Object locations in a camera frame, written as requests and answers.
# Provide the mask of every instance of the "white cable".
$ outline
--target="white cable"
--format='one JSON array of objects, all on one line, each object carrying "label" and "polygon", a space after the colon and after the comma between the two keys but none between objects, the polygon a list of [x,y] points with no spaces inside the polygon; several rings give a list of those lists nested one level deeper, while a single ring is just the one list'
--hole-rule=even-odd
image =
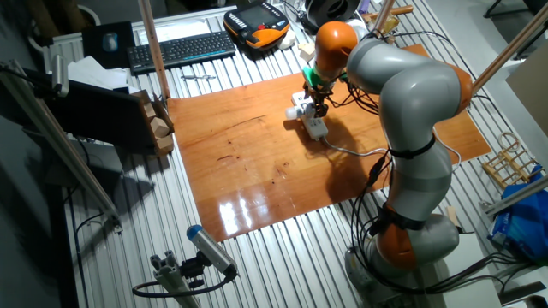
[{"label": "white cable", "polygon": [[459,162],[456,164],[455,167],[453,167],[453,172],[455,172],[457,169],[459,169],[459,167],[461,167],[461,162],[462,162],[462,157],[461,157],[461,153],[457,152],[455,149],[453,149],[452,147],[446,145],[438,136],[438,131],[436,131],[436,128],[433,127],[432,128],[433,132],[434,132],[434,135],[436,136],[436,139],[438,140],[438,142],[440,144],[442,144],[447,150],[449,151],[452,151],[453,153],[456,154],[457,157],[459,157]]},{"label": "white cable", "polygon": [[383,148],[378,148],[376,150],[373,150],[373,151],[370,151],[368,153],[358,153],[358,152],[355,152],[355,151],[351,151],[349,149],[344,149],[344,148],[340,148],[338,146],[334,146],[332,145],[331,143],[329,143],[327,141],[327,138],[326,137],[322,137],[322,141],[324,141],[325,145],[329,146],[331,149],[333,150],[337,150],[337,151],[342,151],[342,152],[346,152],[348,154],[352,154],[352,155],[356,155],[356,156],[359,156],[359,157],[367,157],[367,156],[370,156],[370,155],[373,155],[373,154],[376,154],[378,152],[384,152],[386,153],[388,150],[386,149],[383,149]]}]

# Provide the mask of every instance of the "black cable tie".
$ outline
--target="black cable tie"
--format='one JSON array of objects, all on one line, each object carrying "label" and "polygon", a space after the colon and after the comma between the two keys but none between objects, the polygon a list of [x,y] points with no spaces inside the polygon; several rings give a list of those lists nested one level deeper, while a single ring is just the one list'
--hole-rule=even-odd
[{"label": "black cable tie", "polygon": [[430,148],[433,147],[435,143],[436,143],[436,137],[432,136],[432,139],[430,139],[430,142],[428,142],[427,145],[421,147],[417,151],[410,151],[410,150],[395,151],[392,149],[389,149],[388,151],[393,157],[413,159],[414,157],[419,156],[420,154],[423,154],[426,151],[430,150]]}]

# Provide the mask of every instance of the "black keyboard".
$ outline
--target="black keyboard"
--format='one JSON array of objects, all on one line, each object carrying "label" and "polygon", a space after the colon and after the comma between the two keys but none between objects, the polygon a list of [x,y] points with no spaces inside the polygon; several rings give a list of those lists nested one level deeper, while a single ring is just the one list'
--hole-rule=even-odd
[{"label": "black keyboard", "polygon": [[[226,31],[194,35],[160,43],[165,68],[181,67],[210,61],[236,52]],[[128,48],[129,68],[133,75],[154,72],[151,50],[148,45]]]}]

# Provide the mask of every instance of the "white paper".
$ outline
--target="white paper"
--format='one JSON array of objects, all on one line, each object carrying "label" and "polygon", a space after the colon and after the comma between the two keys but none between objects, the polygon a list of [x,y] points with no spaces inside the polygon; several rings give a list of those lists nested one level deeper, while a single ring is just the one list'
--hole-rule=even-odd
[{"label": "white paper", "polygon": [[128,86],[126,69],[104,69],[92,56],[87,56],[78,62],[71,62],[68,65],[68,78],[109,90]]},{"label": "white paper", "polygon": [[[181,39],[209,32],[210,29],[205,19],[178,21],[177,23],[156,27],[156,35],[158,36],[159,42]],[[138,36],[141,44],[148,44],[148,37],[146,36],[145,30],[138,31]]]}]

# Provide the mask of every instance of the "orange handheld controller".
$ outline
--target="orange handheld controller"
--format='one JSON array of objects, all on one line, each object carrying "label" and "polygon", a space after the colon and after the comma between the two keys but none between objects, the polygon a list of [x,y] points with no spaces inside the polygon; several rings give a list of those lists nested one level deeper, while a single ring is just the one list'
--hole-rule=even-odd
[{"label": "orange handheld controller", "polygon": [[257,1],[227,12],[224,27],[243,44],[268,50],[285,36],[289,20],[279,9]]}]

